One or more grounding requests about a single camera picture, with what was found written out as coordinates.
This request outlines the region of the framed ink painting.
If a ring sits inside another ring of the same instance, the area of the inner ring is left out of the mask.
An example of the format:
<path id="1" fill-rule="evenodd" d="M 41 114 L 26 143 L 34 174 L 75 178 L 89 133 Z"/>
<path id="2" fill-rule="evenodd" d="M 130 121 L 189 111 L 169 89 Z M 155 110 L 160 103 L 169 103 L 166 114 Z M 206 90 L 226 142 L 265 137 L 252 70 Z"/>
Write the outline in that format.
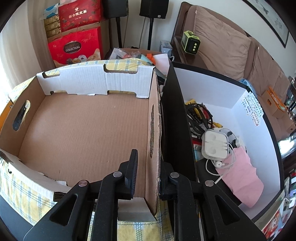
<path id="1" fill-rule="evenodd" d="M 289 29 L 277 11 L 265 0 L 243 0 L 272 29 L 284 48 L 287 46 Z"/>

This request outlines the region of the pink paper bag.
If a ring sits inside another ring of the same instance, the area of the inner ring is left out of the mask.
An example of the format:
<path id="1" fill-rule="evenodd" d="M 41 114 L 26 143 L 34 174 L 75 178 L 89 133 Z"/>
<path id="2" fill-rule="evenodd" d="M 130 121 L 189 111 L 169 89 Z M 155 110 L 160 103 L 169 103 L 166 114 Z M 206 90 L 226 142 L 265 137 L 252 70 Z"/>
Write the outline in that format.
<path id="1" fill-rule="evenodd" d="M 216 171 L 233 194 L 248 208 L 252 208 L 259 200 L 264 184 L 257 176 L 256 168 L 252 166 L 245 149 L 235 148 L 223 163 L 225 165 Z"/>

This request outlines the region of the brown back cushion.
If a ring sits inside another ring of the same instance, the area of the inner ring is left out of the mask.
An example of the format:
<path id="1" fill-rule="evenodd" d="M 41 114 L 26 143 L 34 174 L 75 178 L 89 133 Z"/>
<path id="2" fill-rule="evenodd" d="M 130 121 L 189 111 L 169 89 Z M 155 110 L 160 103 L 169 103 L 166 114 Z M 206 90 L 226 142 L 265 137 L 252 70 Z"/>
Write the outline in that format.
<path id="1" fill-rule="evenodd" d="M 196 6 L 194 34 L 201 44 L 198 54 L 207 68 L 234 80 L 243 78 L 251 40 Z"/>

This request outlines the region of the black and white storage box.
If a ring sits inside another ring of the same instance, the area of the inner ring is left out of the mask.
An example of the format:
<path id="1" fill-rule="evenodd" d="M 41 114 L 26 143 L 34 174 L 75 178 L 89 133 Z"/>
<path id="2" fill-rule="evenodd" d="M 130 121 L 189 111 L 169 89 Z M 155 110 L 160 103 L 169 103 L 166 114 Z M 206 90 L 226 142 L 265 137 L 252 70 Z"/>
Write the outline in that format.
<path id="1" fill-rule="evenodd" d="M 256 124 L 244 103 L 250 89 L 216 72 L 172 62 L 161 103 L 163 107 L 163 160 L 189 180 L 205 180 L 209 174 L 204 164 L 196 164 L 185 102 L 191 99 L 205 104 L 213 120 L 242 138 L 252 166 L 264 184 L 254 207 L 240 204 L 241 210 L 258 221 L 274 204 L 284 188 L 280 149 L 266 114 Z"/>

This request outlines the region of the white earphones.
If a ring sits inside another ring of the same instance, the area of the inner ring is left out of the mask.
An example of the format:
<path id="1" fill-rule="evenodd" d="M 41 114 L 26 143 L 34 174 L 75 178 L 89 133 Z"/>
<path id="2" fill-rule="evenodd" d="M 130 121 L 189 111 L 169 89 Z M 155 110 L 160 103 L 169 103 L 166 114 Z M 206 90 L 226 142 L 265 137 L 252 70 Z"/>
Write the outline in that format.
<path id="1" fill-rule="evenodd" d="M 214 181 L 215 184 L 217 184 L 223 178 L 223 176 L 225 176 L 230 171 L 230 169 L 233 167 L 234 163 L 236 162 L 236 154 L 234 152 L 234 149 L 238 148 L 238 147 L 240 147 L 240 144 L 239 144 L 239 140 L 237 138 L 234 139 L 231 143 L 228 143 L 228 154 L 231 157 L 230 163 L 225 163 L 224 161 L 215 161 L 212 159 L 207 159 L 206 164 L 205 164 L 206 171 L 209 174 L 211 174 L 212 176 L 219 177 L 216 181 Z M 212 165 L 216 169 L 222 169 L 222 170 L 226 169 L 226 171 L 223 174 L 214 174 L 214 173 L 210 172 L 208 170 L 208 162 L 209 161 L 211 161 Z"/>

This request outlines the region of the orange cardboard carton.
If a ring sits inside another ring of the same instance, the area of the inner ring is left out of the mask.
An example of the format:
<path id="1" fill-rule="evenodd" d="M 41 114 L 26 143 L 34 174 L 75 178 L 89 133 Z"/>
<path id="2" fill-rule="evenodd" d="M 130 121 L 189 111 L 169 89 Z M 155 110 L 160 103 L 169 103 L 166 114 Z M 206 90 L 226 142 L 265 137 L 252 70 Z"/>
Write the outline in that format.
<path id="1" fill-rule="evenodd" d="M 267 90 L 263 93 L 262 98 L 268 108 L 268 111 L 275 118 L 281 119 L 287 113 L 287 108 L 284 103 L 271 87 L 267 88 Z"/>

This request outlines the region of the red tea gift box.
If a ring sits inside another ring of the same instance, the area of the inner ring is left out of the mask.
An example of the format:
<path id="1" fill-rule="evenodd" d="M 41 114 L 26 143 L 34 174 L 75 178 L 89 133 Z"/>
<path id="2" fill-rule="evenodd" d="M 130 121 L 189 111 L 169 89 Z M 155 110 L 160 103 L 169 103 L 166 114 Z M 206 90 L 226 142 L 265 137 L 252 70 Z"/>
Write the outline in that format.
<path id="1" fill-rule="evenodd" d="M 102 1 L 77 0 L 58 7 L 61 32 L 105 20 Z"/>

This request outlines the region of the red collection gift box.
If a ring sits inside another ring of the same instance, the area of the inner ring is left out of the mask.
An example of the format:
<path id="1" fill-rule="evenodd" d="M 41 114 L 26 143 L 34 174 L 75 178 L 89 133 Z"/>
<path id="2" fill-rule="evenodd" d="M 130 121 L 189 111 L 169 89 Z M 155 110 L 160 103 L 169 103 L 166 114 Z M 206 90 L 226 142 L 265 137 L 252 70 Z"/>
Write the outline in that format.
<path id="1" fill-rule="evenodd" d="M 56 68 L 103 58 L 101 28 L 83 30 L 55 39 L 48 48 Z"/>

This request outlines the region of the stacked gold boxes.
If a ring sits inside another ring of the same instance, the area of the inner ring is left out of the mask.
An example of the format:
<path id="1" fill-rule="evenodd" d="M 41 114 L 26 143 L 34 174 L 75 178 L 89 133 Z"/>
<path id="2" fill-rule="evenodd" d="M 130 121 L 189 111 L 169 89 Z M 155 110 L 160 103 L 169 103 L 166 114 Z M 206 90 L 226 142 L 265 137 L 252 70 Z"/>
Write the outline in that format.
<path id="1" fill-rule="evenodd" d="M 61 25 L 60 25 L 60 20 L 58 15 L 54 15 L 47 19 L 44 19 L 44 27 L 45 27 L 47 40 L 49 42 L 60 37 Z"/>

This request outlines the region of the green portable speaker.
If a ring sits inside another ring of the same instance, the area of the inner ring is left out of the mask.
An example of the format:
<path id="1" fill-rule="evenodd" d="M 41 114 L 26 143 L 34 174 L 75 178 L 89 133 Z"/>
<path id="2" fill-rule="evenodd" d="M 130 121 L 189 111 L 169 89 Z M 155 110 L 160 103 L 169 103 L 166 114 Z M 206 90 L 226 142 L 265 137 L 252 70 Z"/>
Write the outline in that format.
<path id="1" fill-rule="evenodd" d="M 188 54 L 196 55 L 201 41 L 192 31 L 184 31 L 181 39 L 181 45 Z"/>

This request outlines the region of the yellow plaid tablecloth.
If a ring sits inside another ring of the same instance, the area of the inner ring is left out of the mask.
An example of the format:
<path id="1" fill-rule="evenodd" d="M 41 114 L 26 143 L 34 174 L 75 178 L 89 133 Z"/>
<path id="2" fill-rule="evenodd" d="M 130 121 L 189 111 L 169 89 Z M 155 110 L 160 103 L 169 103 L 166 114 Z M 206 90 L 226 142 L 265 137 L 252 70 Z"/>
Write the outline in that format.
<path id="1" fill-rule="evenodd" d="M 104 64 L 108 70 L 125 71 L 128 74 L 140 71 L 140 77 L 145 73 L 152 75 L 155 70 L 153 66 L 135 58 L 84 62 L 73 65 L 70 69 L 81 73 L 90 68 L 94 73 L 95 68 Z M 54 193 L 36 184 L 21 171 L 9 174 L 11 166 L 8 158 L 1 158 L 1 197 L 25 221 L 35 225 L 56 204 L 53 200 Z M 118 232 L 119 240 L 173 240 L 167 202 L 158 200 L 155 221 L 119 221 Z"/>

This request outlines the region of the brown sofa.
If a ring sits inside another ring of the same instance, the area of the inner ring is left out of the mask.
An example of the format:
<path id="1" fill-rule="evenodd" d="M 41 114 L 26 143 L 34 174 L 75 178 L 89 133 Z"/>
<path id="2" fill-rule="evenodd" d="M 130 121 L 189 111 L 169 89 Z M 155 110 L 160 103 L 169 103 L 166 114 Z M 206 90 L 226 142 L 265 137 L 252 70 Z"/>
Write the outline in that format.
<path id="1" fill-rule="evenodd" d="M 182 37 L 193 32 L 201 44 L 196 54 L 185 52 Z M 295 131 L 295 123 L 286 110 L 275 105 L 270 94 L 284 102 L 290 80 L 267 50 L 239 25 L 208 8 L 181 3 L 171 44 L 175 61 L 210 70 L 234 80 L 246 79 L 254 88 L 278 141 Z"/>

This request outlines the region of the cluttered cardboard box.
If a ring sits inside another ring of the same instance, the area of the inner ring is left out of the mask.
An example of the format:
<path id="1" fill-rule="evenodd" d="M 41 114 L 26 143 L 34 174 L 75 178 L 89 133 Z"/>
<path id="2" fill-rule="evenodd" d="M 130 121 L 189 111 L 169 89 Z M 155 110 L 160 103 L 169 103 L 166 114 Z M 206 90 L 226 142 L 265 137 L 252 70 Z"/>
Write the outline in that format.
<path id="1" fill-rule="evenodd" d="M 143 49 L 114 48 L 108 59 L 115 60 L 127 58 L 137 58 L 152 63 L 158 68 L 158 70 L 168 69 L 170 66 L 168 54 Z"/>

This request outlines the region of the black speaker on stand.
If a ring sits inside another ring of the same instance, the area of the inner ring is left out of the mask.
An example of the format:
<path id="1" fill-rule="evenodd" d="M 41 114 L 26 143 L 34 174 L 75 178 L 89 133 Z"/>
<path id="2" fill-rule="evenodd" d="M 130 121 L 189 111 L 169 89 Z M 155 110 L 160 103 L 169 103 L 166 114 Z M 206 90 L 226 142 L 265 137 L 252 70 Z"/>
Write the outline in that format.
<path id="1" fill-rule="evenodd" d="M 149 18 L 148 50 L 151 49 L 154 19 L 165 19 L 168 7 L 169 0 L 141 0 L 139 15 Z"/>

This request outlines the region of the white earphone case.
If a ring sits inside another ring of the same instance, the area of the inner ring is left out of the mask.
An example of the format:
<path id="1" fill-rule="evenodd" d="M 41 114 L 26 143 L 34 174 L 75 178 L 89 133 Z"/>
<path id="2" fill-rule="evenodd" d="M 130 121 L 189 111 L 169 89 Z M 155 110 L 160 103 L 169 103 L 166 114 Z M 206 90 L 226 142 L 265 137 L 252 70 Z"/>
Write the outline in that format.
<path id="1" fill-rule="evenodd" d="M 222 161 L 228 156 L 228 137 L 215 130 L 206 130 L 202 135 L 202 156 L 206 159 Z"/>

